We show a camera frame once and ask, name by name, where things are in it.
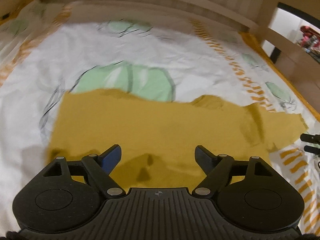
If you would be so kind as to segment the mustard yellow knit sweater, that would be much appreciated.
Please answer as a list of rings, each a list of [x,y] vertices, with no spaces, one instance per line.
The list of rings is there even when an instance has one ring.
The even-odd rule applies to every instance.
[[[204,146],[236,160],[293,144],[307,130],[300,114],[241,107],[211,95],[189,103],[148,101],[116,89],[66,93],[48,145],[48,160],[79,160],[117,144],[120,163],[111,177],[131,187],[193,189],[204,173],[194,157]]]

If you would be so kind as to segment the light wooden bed frame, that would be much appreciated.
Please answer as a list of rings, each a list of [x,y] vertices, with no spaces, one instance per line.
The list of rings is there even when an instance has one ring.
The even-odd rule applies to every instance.
[[[32,0],[1,0],[1,18],[13,16]],[[259,42],[280,50],[277,68],[307,102],[319,109],[319,63],[298,50],[300,25],[319,26],[319,0],[109,0],[154,4],[196,17],[246,27]]]

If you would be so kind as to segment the pile of colourful clothes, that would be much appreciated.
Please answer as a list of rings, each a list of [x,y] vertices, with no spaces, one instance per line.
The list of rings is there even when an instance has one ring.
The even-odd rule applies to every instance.
[[[319,32],[307,25],[301,26],[300,31],[302,38],[298,39],[297,44],[319,63]]]

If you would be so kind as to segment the white leaf-print duvet cover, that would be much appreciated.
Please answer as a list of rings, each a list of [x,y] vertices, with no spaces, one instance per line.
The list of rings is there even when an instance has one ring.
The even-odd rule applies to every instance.
[[[116,89],[148,101],[203,95],[319,122],[248,38],[175,13],[114,5],[26,6],[1,24],[1,233],[18,230],[16,194],[51,160],[48,145],[66,93]],[[301,195],[303,233],[319,234],[319,159],[298,138],[269,155]]]

